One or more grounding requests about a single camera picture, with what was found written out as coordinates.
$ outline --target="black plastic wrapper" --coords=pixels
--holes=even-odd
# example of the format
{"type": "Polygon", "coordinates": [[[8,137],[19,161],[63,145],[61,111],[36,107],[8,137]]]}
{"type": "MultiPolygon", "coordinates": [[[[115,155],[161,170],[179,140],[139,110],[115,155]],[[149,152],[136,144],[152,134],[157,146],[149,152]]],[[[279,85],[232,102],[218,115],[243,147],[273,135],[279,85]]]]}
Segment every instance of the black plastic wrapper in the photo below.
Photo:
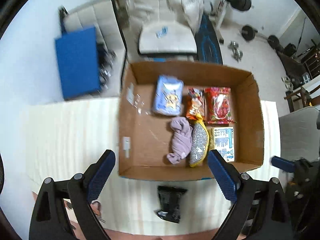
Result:
{"type": "Polygon", "coordinates": [[[183,188],[158,186],[158,195],[161,209],[159,211],[156,211],[157,216],[169,222],[179,223],[179,201],[183,194],[185,194],[187,191],[188,190],[183,188]]]}

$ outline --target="chair seat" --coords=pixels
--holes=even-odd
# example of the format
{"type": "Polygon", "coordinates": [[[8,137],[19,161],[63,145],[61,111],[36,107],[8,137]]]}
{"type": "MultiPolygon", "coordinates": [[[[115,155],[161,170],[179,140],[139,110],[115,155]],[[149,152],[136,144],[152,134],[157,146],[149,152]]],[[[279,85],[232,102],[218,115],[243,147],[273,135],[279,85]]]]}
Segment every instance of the chair seat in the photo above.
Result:
{"type": "Polygon", "coordinates": [[[197,47],[191,29],[178,22],[150,22],[144,25],[139,38],[139,52],[151,54],[197,54],[197,47]]]}

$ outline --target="orange snack package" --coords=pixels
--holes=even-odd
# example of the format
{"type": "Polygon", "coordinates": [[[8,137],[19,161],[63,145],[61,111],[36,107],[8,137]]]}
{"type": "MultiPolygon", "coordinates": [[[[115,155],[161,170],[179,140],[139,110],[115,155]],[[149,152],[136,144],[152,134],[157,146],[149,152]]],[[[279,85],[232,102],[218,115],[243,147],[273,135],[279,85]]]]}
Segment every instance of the orange snack package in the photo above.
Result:
{"type": "Polygon", "coordinates": [[[207,123],[229,124],[232,119],[229,104],[230,88],[211,87],[204,92],[208,98],[209,117],[207,123]]]}
{"type": "Polygon", "coordinates": [[[197,120],[196,114],[201,114],[205,120],[204,114],[204,92],[202,90],[191,88],[188,89],[188,109],[186,117],[190,120],[197,120]]]}

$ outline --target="pink towel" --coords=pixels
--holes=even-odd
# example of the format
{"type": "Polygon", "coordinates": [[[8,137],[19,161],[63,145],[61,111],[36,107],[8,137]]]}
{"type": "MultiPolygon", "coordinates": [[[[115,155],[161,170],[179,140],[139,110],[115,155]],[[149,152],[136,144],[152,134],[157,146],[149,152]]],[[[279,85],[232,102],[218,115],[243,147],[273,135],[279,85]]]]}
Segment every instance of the pink towel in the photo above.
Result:
{"type": "Polygon", "coordinates": [[[177,116],[171,119],[170,124],[174,135],[172,138],[173,153],[167,154],[172,164],[177,164],[188,156],[191,151],[192,127],[185,117],[177,116]]]}

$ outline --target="blue packet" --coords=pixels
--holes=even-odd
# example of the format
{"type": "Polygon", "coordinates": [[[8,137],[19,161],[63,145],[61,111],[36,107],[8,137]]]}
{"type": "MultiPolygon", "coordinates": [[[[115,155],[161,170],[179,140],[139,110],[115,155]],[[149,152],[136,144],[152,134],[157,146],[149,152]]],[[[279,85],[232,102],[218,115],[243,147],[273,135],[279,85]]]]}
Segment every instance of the blue packet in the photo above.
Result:
{"type": "Polygon", "coordinates": [[[181,80],[170,76],[159,76],[153,111],[164,115],[180,115],[182,89],[181,80]]]}

